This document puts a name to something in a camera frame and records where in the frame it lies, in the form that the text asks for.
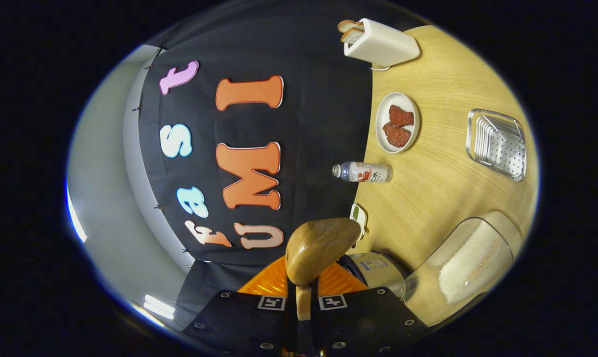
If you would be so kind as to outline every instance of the dish rack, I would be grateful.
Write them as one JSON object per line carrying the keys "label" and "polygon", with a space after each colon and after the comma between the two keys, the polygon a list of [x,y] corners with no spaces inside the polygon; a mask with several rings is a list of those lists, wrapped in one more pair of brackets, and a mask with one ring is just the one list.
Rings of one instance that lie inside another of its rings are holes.
{"label": "dish rack", "polygon": [[470,111],[467,155],[515,181],[526,175],[524,131],[511,116],[484,109]]}

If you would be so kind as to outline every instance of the bread slice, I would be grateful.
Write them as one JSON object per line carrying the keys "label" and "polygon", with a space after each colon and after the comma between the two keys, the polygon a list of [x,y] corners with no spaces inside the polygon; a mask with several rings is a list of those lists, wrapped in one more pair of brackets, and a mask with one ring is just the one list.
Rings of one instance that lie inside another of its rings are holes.
{"label": "bread slice", "polygon": [[337,25],[337,29],[339,30],[339,32],[341,32],[342,34],[345,33],[345,31],[351,29],[351,28],[356,28],[359,30],[364,30],[365,31],[365,26],[363,25],[362,22],[356,22],[353,20],[343,20],[342,22],[339,22],[339,24]]}
{"label": "bread slice", "polygon": [[347,31],[345,31],[345,33],[341,36],[341,42],[349,43],[350,45],[352,45],[356,42],[356,40],[363,36],[364,33],[365,31],[363,30],[351,27]]}

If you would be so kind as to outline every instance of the meat patty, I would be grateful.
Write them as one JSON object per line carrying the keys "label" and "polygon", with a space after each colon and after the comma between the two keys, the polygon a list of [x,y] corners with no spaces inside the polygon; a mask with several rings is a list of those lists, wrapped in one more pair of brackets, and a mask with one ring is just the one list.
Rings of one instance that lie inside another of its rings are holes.
{"label": "meat patty", "polygon": [[412,137],[412,132],[404,128],[399,128],[391,122],[383,125],[383,131],[387,135],[387,141],[396,147],[403,147]]}
{"label": "meat patty", "polygon": [[392,104],[389,107],[389,121],[399,128],[402,128],[405,125],[413,125],[414,113],[406,112],[399,106]]}

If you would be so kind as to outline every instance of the white wall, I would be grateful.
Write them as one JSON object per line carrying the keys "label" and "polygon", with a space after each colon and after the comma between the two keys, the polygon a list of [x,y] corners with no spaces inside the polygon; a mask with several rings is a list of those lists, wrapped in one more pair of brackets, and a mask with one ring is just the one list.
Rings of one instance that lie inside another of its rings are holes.
{"label": "white wall", "polygon": [[[172,258],[179,241],[169,242],[169,254],[147,225],[123,153],[123,118],[129,111],[130,90],[134,82],[138,86],[139,74],[144,79],[144,62],[151,61],[156,49],[139,48],[100,84],[77,124],[67,168],[68,192],[87,235],[84,248],[108,285],[139,305],[145,294],[173,305],[169,300],[176,300],[186,277],[183,264]],[[181,260],[188,255],[179,254]]]}

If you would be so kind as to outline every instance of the bottle cap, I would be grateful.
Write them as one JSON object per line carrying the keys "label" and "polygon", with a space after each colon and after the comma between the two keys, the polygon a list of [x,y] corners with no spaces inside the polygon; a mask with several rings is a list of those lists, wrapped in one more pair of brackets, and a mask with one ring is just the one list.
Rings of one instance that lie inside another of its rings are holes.
{"label": "bottle cap", "polygon": [[334,165],[332,167],[332,176],[340,177],[341,176],[341,165]]}

